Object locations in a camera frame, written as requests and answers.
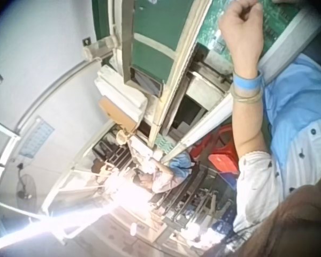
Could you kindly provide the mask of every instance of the green panel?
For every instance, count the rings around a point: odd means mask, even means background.
[[[203,22],[198,42],[208,49],[213,49],[226,60],[232,62],[226,43],[218,30],[218,18],[233,0],[213,0]],[[264,50],[266,53],[280,34],[299,12],[293,4],[274,4],[272,0],[259,0],[264,9]]]
[[[91,0],[96,40],[109,36],[108,1]]]
[[[193,1],[136,0],[133,32],[176,50]]]
[[[173,59],[158,50],[137,40],[133,41],[132,67],[154,78],[160,83],[166,83]]]

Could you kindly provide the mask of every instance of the shirt sleeve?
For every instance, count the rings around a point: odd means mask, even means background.
[[[235,232],[261,222],[282,201],[281,176],[270,154],[248,153],[240,158],[239,169]]]
[[[155,193],[163,193],[170,190],[172,187],[172,176],[166,173],[157,172],[154,176],[152,191]]]

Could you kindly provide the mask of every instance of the hand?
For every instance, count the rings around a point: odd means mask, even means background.
[[[246,79],[258,75],[257,64],[263,50],[263,7],[258,0],[233,1],[219,20],[230,50],[234,72]]]

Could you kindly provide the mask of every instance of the circuit board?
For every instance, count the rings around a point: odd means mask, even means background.
[[[203,21],[197,41],[209,50],[214,50],[232,63],[231,55],[218,27],[218,19],[234,0],[213,0]],[[274,4],[271,0],[259,0],[264,10],[264,55],[289,23],[298,14],[299,8],[294,4]]]

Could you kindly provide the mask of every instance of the wire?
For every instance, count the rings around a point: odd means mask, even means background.
[[[25,185],[24,182],[22,181],[21,175],[20,175],[21,170],[22,170],[22,169],[18,169],[18,179],[19,179],[19,182],[22,184],[22,190],[24,191],[24,193],[26,193],[26,185]]]

